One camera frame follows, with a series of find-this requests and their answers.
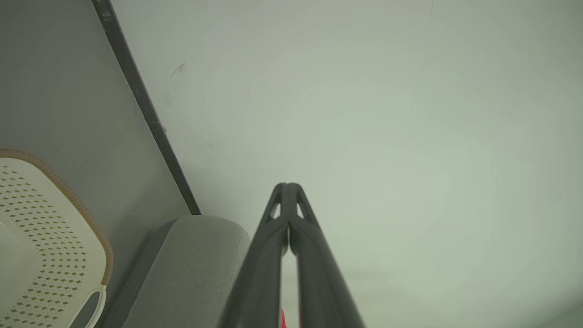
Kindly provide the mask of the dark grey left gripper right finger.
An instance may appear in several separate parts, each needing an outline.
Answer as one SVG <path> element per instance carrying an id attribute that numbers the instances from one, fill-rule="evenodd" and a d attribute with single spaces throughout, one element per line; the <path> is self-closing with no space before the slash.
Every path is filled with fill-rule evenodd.
<path id="1" fill-rule="evenodd" d="M 297 259 L 302 328 L 364 328 L 364 322 L 333 253 L 297 183 L 287 184 L 290 247 Z"/>

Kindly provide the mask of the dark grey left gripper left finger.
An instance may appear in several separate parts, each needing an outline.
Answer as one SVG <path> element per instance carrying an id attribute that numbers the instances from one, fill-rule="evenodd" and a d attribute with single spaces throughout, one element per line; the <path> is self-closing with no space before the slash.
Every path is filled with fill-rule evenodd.
<path id="1" fill-rule="evenodd" d="M 220 328 L 281 328 L 281 260 L 289 241 L 285 183 L 275 186 L 219 320 Z"/>

